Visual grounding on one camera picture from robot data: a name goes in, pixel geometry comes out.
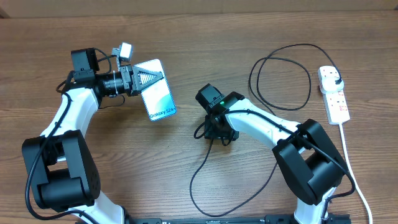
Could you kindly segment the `Samsung Galaxy smartphone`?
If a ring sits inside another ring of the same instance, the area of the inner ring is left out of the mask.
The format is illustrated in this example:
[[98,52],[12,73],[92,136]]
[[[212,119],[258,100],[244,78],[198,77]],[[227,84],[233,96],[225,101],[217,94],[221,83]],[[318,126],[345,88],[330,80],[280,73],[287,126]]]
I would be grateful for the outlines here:
[[138,63],[135,67],[153,72],[161,72],[163,75],[163,79],[141,92],[149,119],[151,121],[157,121],[174,115],[177,109],[161,61],[159,59],[153,59]]

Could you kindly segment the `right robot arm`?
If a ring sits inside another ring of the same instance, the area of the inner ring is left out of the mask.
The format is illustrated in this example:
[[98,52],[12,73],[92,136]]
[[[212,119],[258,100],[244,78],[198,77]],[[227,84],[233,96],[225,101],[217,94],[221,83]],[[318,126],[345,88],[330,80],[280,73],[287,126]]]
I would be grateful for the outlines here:
[[337,186],[349,174],[320,123],[287,121],[235,91],[224,95],[210,84],[195,99],[206,111],[202,137],[228,145],[245,133],[272,150],[286,184],[297,197],[297,206],[292,214],[266,215],[264,223],[351,223],[349,215],[327,210],[337,197]]

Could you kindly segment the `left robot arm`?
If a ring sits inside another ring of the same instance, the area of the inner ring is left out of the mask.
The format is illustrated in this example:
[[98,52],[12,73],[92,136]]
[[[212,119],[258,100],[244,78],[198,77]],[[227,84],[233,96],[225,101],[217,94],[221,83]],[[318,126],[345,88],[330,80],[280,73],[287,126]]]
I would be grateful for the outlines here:
[[88,125],[104,97],[136,96],[163,80],[161,71],[121,65],[132,45],[113,49],[118,69],[100,73],[97,48],[71,52],[73,70],[56,91],[62,96],[53,121],[36,138],[26,139],[25,205],[38,220],[76,215],[84,223],[133,223],[126,209],[101,191],[99,172],[85,141]]

